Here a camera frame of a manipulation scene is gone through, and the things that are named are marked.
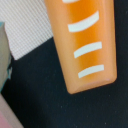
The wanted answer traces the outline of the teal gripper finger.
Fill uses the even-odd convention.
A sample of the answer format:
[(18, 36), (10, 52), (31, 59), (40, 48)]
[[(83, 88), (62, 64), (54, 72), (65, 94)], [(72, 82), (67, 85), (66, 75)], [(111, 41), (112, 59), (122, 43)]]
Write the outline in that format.
[(6, 81), (11, 78), (12, 67), (10, 64), (11, 53), (5, 32), (5, 23), (0, 22), (0, 92)]

